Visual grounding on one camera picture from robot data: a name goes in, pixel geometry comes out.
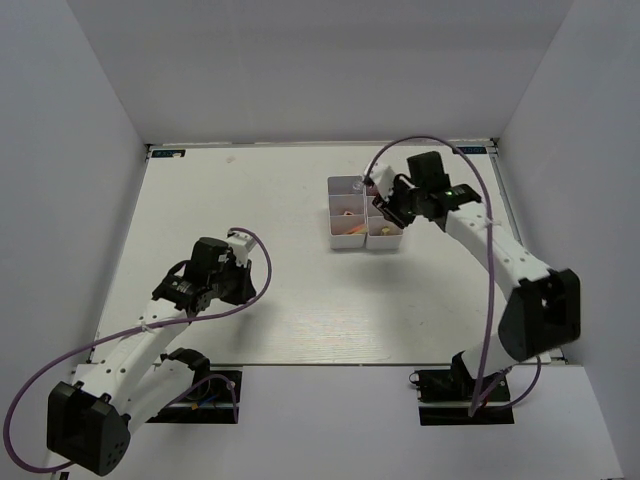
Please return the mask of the orange thin highlighter pen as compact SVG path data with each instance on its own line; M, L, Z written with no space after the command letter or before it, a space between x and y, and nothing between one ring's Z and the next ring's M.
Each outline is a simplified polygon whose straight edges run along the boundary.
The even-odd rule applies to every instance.
M353 227L345 232L345 235L361 235L367 233L367 226L365 224Z

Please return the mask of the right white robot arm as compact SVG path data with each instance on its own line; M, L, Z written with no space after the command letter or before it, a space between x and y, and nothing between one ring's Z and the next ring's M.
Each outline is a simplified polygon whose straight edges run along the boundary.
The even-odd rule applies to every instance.
M374 207L405 229L418 217L435 223L487 271L506 307L488 340L456 354L446 391L481 401L511 367L576 341L581 335L581 283L571 269L537 259L489 216L471 186L452 184L441 155L407 160L408 174L374 163L365 173L376 190Z

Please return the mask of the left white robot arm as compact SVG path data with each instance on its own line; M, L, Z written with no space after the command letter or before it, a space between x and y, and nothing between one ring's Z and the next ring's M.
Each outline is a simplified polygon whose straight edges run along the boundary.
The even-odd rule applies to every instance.
M170 268L153 290L133 332L74 383L61 382L51 391L48 449L105 476L142 424L183 394L205 396L212 378L208 358L191 349L167 348L212 301L241 310L258 298L249 258L258 243L240 228L229 230L223 240L200 238L190 258Z

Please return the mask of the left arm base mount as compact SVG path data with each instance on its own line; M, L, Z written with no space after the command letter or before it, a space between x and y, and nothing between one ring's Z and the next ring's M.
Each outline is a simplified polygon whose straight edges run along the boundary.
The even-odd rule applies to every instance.
M177 403L162 409L149 424L231 425L240 415L242 370L211 370L219 375Z

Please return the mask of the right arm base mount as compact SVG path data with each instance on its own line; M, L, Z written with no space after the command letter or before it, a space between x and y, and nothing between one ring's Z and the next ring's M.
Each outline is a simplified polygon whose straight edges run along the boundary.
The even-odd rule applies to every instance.
M416 370L409 383L417 391L419 422L423 427L495 426L515 423L508 383L501 379L482 401L473 416L468 415L473 388L457 387L448 369Z

